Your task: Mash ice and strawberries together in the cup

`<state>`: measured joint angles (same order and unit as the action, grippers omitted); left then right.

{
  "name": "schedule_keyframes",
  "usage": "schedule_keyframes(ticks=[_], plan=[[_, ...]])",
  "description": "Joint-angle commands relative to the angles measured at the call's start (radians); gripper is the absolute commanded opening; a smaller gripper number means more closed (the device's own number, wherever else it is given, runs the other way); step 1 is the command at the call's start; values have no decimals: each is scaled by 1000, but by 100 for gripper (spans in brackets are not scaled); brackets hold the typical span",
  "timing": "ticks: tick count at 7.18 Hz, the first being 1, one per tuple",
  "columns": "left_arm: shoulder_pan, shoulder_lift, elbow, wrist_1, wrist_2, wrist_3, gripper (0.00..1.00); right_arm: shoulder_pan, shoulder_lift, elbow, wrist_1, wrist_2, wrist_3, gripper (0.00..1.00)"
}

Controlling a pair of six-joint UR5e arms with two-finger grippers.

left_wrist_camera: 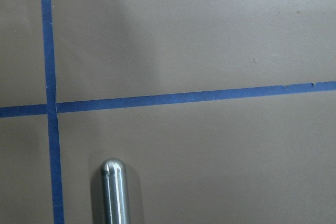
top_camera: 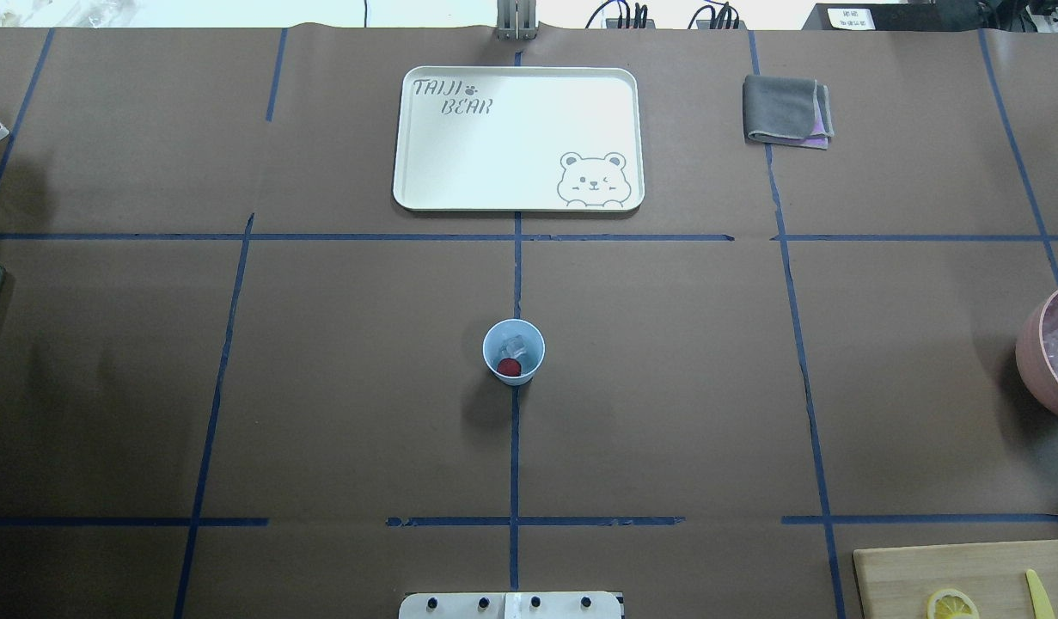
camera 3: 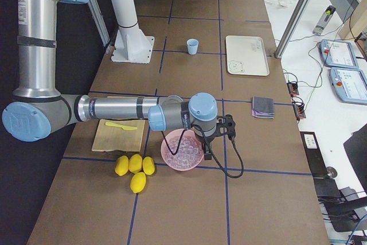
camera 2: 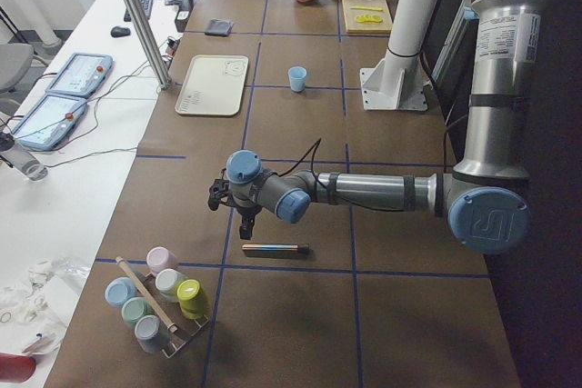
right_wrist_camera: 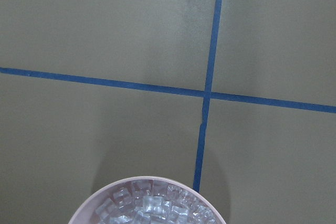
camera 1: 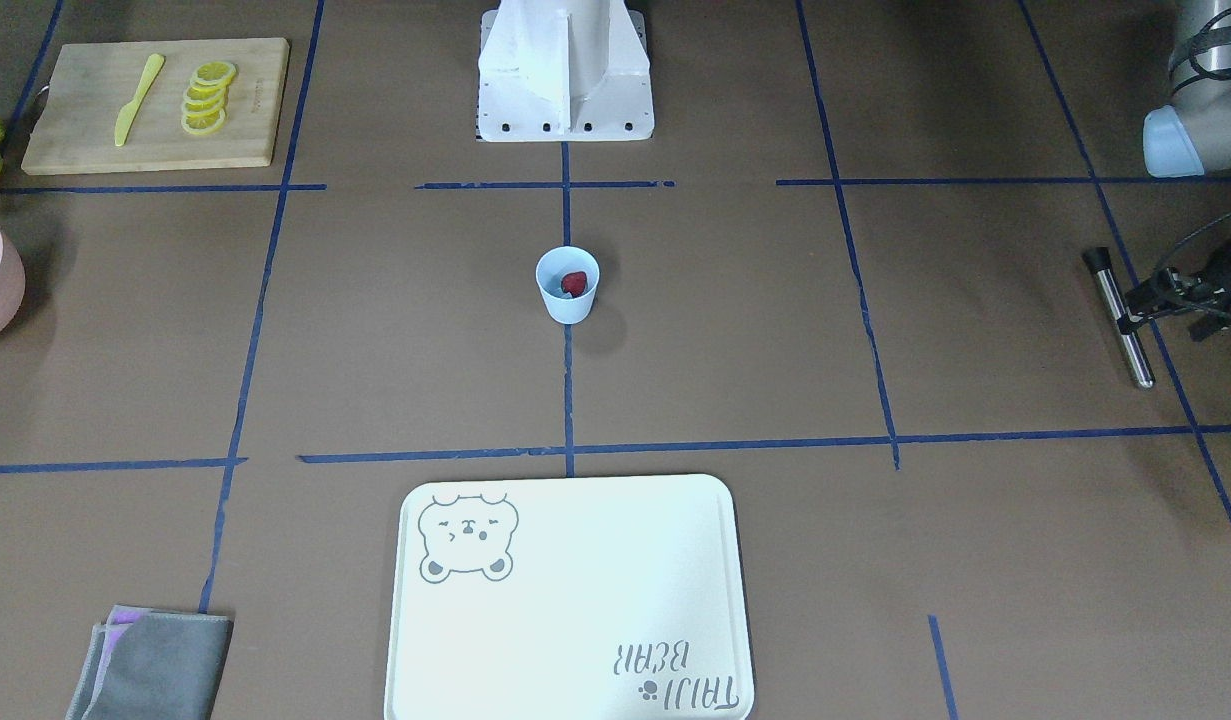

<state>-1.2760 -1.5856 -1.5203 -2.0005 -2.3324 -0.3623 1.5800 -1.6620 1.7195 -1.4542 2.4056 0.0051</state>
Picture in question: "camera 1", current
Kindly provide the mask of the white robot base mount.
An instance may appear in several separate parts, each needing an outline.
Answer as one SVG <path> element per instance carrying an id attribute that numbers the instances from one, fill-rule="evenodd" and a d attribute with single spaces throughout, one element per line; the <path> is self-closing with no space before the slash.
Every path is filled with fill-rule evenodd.
<path id="1" fill-rule="evenodd" d="M 478 71 L 478 140 L 652 137 L 646 22 L 624 1 L 501 1 L 483 14 Z"/>

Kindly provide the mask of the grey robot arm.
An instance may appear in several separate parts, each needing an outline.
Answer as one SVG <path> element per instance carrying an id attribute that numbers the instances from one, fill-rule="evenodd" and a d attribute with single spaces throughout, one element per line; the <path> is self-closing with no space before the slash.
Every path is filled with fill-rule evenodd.
<path id="1" fill-rule="evenodd" d="M 1231 1 L 1181 1 L 1167 64 L 1169 100 L 1145 114 L 1142 154 L 1153 178 L 1188 178 L 1231 170 Z M 1200 342 L 1231 327 L 1231 238 L 1199 272 L 1172 266 L 1171 250 L 1153 273 L 1124 297 L 1121 334 L 1160 316 L 1188 313 Z"/>

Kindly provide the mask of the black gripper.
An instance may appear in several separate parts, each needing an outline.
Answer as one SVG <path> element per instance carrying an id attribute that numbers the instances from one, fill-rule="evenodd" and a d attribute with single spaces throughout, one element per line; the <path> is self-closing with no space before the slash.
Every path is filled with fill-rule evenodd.
<path id="1" fill-rule="evenodd" d="M 1231 238 L 1210 255 L 1199 274 L 1185 274 L 1177 268 L 1153 272 L 1133 290 L 1124 293 L 1121 315 L 1117 329 L 1123 336 L 1137 334 L 1139 329 L 1168 316 L 1197 313 L 1203 315 L 1192 322 L 1188 334 L 1194 342 L 1203 342 L 1231 329 Z"/>

